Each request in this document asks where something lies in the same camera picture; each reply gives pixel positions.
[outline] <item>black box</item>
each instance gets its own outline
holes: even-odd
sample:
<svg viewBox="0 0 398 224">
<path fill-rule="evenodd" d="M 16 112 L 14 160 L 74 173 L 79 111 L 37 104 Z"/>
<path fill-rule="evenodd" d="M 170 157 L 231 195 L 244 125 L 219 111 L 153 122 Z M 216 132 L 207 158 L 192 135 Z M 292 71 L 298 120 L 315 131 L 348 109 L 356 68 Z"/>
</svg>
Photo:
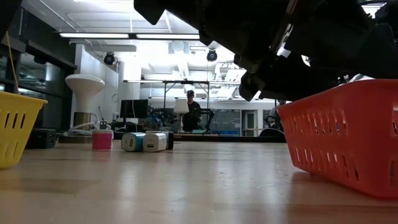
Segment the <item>black box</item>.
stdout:
<svg viewBox="0 0 398 224">
<path fill-rule="evenodd" d="M 33 129 L 26 149 L 51 149 L 57 141 L 57 131 L 54 129 Z"/>
</svg>

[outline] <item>orange plastic basket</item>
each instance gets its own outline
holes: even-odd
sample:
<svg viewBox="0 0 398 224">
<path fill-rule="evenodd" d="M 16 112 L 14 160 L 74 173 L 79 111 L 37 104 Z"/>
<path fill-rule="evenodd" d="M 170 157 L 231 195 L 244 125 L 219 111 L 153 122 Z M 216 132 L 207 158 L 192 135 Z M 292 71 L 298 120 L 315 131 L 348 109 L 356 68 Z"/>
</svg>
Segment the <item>orange plastic basket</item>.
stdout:
<svg viewBox="0 0 398 224">
<path fill-rule="evenodd" d="M 398 198 L 398 80 L 349 83 L 279 108 L 293 165 Z"/>
</svg>

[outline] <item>window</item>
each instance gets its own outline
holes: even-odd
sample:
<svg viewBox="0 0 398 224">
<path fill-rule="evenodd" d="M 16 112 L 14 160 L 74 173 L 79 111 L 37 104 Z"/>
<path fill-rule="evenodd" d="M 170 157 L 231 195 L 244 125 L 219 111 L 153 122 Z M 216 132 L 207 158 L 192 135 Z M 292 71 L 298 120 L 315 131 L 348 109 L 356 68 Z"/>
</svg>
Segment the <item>window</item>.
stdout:
<svg viewBox="0 0 398 224">
<path fill-rule="evenodd" d="M 61 68 L 31 54 L 21 55 L 20 83 L 64 94 L 64 79 L 65 72 Z"/>
<path fill-rule="evenodd" d="M 6 77 L 7 57 L 0 55 L 0 78 Z"/>
<path fill-rule="evenodd" d="M 18 88 L 18 90 L 21 95 L 40 98 L 49 102 L 40 111 L 35 128 L 62 129 L 63 99 L 61 97 L 38 93 L 24 88 Z"/>
</svg>

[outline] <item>man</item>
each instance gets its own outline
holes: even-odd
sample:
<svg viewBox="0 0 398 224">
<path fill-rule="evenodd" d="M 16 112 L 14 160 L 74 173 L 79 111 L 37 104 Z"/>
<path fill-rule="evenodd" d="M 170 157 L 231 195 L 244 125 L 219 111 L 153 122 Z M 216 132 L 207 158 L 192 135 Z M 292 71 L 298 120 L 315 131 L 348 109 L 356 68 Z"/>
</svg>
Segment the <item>man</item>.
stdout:
<svg viewBox="0 0 398 224">
<path fill-rule="evenodd" d="M 278 103 L 279 103 L 279 106 L 282 106 L 282 105 L 286 104 L 286 101 L 278 100 Z M 270 128 L 283 130 L 282 125 L 279 124 L 278 121 L 280 122 L 280 117 L 279 117 L 278 109 L 276 106 L 271 109 L 271 111 L 269 112 L 269 115 L 268 115 L 268 123 L 270 125 Z"/>
<path fill-rule="evenodd" d="M 187 91 L 187 103 L 189 113 L 184 114 L 182 118 L 183 130 L 185 132 L 192 132 L 198 129 L 198 122 L 200 122 L 200 105 L 193 100 L 195 92 Z"/>
</svg>

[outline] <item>desk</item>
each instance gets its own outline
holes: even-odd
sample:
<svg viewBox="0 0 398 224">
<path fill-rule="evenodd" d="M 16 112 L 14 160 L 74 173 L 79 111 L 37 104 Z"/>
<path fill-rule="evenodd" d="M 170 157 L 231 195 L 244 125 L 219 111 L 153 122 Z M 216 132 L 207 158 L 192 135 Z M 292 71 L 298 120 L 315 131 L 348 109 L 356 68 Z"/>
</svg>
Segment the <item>desk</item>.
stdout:
<svg viewBox="0 0 398 224">
<path fill-rule="evenodd" d="M 173 151 L 29 150 L 0 170 L 0 223 L 398 223 L 378 201 L 294 168 L 285 144 L 177 142 Z"/>
</svg>

